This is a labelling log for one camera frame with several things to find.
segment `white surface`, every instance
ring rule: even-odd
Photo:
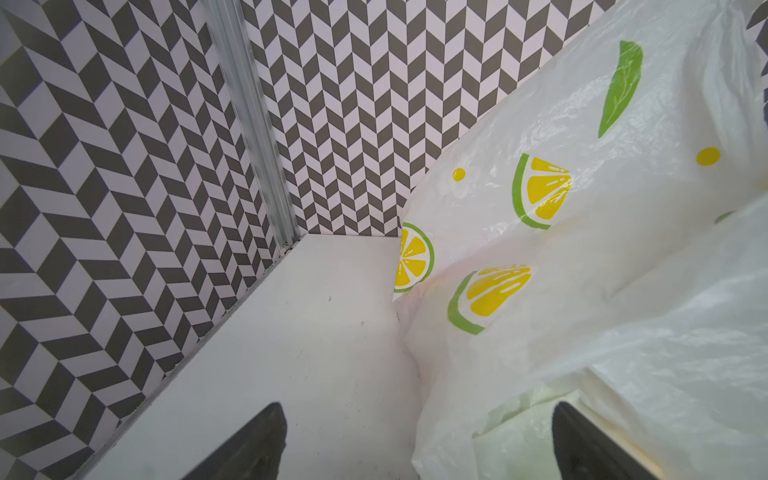
[[[87,479],[182,478],[274,401],[288,421],[280,479],[417,478],[398,251],[395,238],[305,237]]]

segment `leaf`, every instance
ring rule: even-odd
[[[603,106],[598,138],[614,124],[627,108],[637,84],[640,83],[640,66],[643,63],[643,49],[633,41],[619,42],[619,65],[616,67],[608,95]]]

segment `white plastic bag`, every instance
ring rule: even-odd
[[[422,478],[528,478],[505,463],[537,458],[508,450],[505,412],[552,386],[665,478],[764,476],[758,4],[618,2],[413,192],[395,302],[422,375]],[[534,463],[552,472],[547,448]]]

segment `translucent plastic bag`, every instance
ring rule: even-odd
[[[665,478],[763,476],[758,4],[618,2],[413,192],[395,302],[422,376],[422,478],[551,478],[525,470],[552,472],[551,444],[509,451],[533,445],[508,422],[542,388],[616,425]]]

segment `lime slice print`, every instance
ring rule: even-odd
[[[571,191],[570,172],[523,154],[512,181],[512,206],[523,223],[533,228],[547,230],[552,217],[563,206]]]
[[[403,223],[395,293],[407,292],[413,288],[429,276],[434,265],[435,251],[432,249],[432,242],[416,225]]]
[[[493,323],[493,313],[528,283],[534,271],[527,265],[507,265],[470,273],[448,302],[448,320],[477,335]]]

